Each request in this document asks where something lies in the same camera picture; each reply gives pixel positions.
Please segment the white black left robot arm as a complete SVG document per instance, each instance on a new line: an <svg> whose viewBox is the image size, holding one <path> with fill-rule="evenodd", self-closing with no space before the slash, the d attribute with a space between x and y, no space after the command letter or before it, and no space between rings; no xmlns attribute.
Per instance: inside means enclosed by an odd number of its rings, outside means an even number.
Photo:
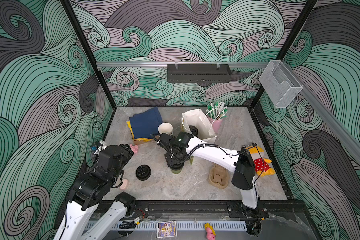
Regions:
<svg viewBox="0 0 360 240"><path fill-rule="evenodd" d="M116 188L134 152L129 145L110 145L99 146L94 154L94 165L71 187L65 216L54 237L56 240L102 240L118 221L134 213L135 197L122 192L106 213L85 231L103 197Z"/></svg>

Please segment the green white paper cup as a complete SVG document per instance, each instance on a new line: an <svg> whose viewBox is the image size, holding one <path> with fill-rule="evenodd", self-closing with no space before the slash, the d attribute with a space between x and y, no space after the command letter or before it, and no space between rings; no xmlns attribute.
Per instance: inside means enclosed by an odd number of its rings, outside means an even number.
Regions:
<svg viewBox="0 0 360 240"><path fill-rule="evenodd" d="M173 174L179 174L182 171L183 167L184 167L184 163L181 163L171 166L170 169Z"/></svg>

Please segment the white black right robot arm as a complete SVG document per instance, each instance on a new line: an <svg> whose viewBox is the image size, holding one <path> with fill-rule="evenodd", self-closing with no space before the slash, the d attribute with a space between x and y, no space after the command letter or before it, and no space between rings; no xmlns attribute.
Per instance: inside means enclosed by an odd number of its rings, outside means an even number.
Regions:
<svg viewBox="0 0 360 240"><path fill-rule="evenodd" d="M169 168L181 167L191 157L217 164L233 173L231 182L240 189L242 204L250 209L257 208L256 170L250 153L251 150L258 149L256 143L236 151L207 143L186 132L181 132L176 137L165 133L151 134L151 137L166 151L165 159Z"/></svg>

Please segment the white green paper takeout bag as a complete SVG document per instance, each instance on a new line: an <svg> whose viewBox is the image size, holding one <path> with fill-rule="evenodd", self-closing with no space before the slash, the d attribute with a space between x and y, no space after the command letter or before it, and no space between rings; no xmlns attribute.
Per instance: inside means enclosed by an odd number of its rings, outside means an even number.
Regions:
<svg viewBox="0 0 360 240"><path fill-rule="evenodd" d="M213 130L212 124L201 109L194 109L182 113L181 130L191 134L191 126L197 128L198 138L209 144L214 144L216 141L216 133Z"/></svg>

